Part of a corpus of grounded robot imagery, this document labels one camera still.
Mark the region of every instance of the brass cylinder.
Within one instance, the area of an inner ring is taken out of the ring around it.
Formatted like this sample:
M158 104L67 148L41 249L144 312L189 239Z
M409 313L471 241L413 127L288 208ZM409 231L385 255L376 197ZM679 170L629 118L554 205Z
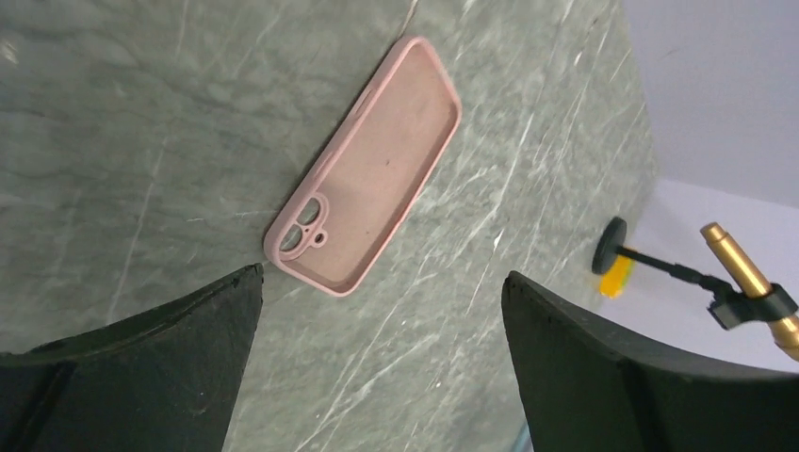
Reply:
M772 293L769 280L718 223L706 225L701 233L710 250L747 297L756 299ZM799 318L791 315L769 322L768 325L775 344L792 359L799 361Z

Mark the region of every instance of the black round base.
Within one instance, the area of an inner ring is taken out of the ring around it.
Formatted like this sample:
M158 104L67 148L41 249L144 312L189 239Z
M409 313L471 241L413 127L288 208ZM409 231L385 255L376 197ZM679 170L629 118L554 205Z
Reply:
M591 271L594 274L604 275L611 269L618 257L616 250L624 245L626 237L627 222L619 217L613 217L596 245L594 261L591 263Z

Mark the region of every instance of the black object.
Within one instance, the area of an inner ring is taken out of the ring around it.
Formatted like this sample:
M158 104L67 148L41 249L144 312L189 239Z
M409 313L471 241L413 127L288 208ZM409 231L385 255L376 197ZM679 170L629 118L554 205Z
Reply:
M516 272L502 315L535 452L796 450L799 376L669 347Z
M618 256L626 256L668 273L685 283L695 284L713 293L713 302L708 312L725 330L733 329L751 321L774 322L799 310L799 306L779 284L772 282L774 291L757 299L750 299L743 292L737 292L732 284L712 275L702 274L688 266L671 264L636 250L624 247L627 236L627 222L614 217L596 245L591 270L597 275L608 272Z
M222 449L260 265L100 330L0 354L0 451Z

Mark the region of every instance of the black mount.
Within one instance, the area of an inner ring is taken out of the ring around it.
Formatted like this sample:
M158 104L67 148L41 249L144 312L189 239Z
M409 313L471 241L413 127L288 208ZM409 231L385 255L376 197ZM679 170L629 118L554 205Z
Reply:
M596 245L594 261L591 264L594 274L604 275L611 269L618 256L625 256L633 261L664 271L672 278L698 285L712 292L713 302L708 307L708 312L725 330L731 330L741 323L751 321L775 322L793 315L799 310L796 302L779 284L772 282L774 290L771 294L750 299L744 293L737 292L729 282L715 276L705 275L688 266L671 264L625 248L626 237L627 222L619 217L614 217L608 223Z

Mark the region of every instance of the white wall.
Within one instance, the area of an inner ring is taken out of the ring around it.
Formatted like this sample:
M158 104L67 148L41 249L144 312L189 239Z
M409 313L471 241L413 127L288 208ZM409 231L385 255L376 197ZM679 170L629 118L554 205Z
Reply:
M799 2L624 4L662 175L799 207Z
M628 245L669 262L731 281L699 229L717 221L760 270L799 299L799 209L660 180ZM723 331L706 308L710 293L646 266L599 313L631 330L695 353L749 365L799 372L799 363L772 342L764 325Z

